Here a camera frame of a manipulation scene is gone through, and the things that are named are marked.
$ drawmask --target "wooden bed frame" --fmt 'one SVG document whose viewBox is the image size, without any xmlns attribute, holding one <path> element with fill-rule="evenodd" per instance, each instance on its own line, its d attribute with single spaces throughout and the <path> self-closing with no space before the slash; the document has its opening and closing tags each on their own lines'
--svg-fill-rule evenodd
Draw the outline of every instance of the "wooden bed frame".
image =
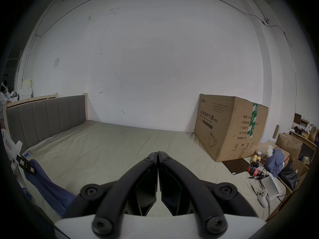
<svg viewBox="0 0 319 239">
<path fill-rule="evenodd" d="M 87 93 L 82 93 L 82 94 L 85 96 L 85 116 L 86 116 L 86 120 L 88 120 L 88 116 L 87 116 Z M 45 100 L 45 99 L 51 99 L 51 98 L 58 98 L 58 93 L 55 93 L 54 95 L 48 95 L 48 96 L 27 98 L 27 99 L 11 102 L 11 103 L 8 103 L 8 104 L 4 104 L 4 106 L 3 106 L 3 120 L 4 120 L 5 129 L 6 129 L 7 133 L 9 134 L 9 136 L 11 137 L 9 126 L 8 126 L 8 120 L 7 120 L 7 109 L 10 109 L 12 107 L 16 107 L 16 106 L 19 106 L 19 105 L 24 105 L 26 103 L 32 103 L 32 102 L 41 101 L 41 100 Z"/>
</svg>

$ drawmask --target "green tape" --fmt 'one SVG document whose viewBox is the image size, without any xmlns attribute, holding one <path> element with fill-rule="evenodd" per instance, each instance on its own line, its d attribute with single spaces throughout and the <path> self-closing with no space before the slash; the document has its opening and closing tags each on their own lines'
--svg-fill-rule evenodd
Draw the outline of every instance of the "green tape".
<svg viewBox="0 0 319 239">
<path fill-rule="evenodd" d="M 257 119 L 257 111 L 258 111 L 258 104 L 253 103 L 253 112 L 251 113 L 251 120 L 248 128 L 247 134 L 249 134 L 249 138 L 253 137 L 253 132 L 255 128 L 255 123 Z"/>
</svg>

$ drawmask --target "black handbag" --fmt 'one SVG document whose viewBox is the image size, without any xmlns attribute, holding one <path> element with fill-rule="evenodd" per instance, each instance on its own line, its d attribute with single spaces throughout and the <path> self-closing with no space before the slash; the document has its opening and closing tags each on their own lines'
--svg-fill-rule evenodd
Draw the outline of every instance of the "black handbag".
<svg viewBox="0 0 319 239">
<path fill-rule="evenodd" d="M 291 159 L 289 164 L 281 170 L 281 172 L 279 173 L 279 177 L 291 190 L 295 188 L 297 182 L 299 181 L 299 176 L 293 170 L 293 158 Z"/>
</svg>

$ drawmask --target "blue jacket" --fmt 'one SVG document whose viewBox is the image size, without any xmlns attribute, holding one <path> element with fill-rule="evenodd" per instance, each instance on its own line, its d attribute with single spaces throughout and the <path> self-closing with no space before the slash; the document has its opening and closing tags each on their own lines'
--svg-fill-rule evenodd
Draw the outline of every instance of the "blue jacket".
<svg viewBox="0 0 319 239">
<path fill-rule="evenodd" d="M 75 195 L 54 184 L 36 160 L 31 159 L 29 163 L 37 173 L 33 175 L 24 170 L 26 179 L 38 189 L 42 197 L 62 217 Z"/>
<path fill-rule="evenodd" d="M 285 156 L 280 149 L 274 149 L 273 154 L 267 159 L 265 169 L 277 178 L 280 171 L 284 168 L 282 162 L 285 161 Z"/>
</svg>

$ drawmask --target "paper bag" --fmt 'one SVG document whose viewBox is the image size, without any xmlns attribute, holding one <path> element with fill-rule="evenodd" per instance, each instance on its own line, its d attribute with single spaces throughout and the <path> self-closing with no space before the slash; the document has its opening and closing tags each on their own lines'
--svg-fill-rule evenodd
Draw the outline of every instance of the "paper bag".
<svg viewBox="0 0 319 239">
<path fill-rule="evenodd" d="M 313 126 L 310 130 L 310 134 L 308 136 L 308 139 L 312 142 L 314 142 L 316 140 L 316 137 L 317 137 L 317 133 L 318 133 L 318 129 Z"/>
</svg>

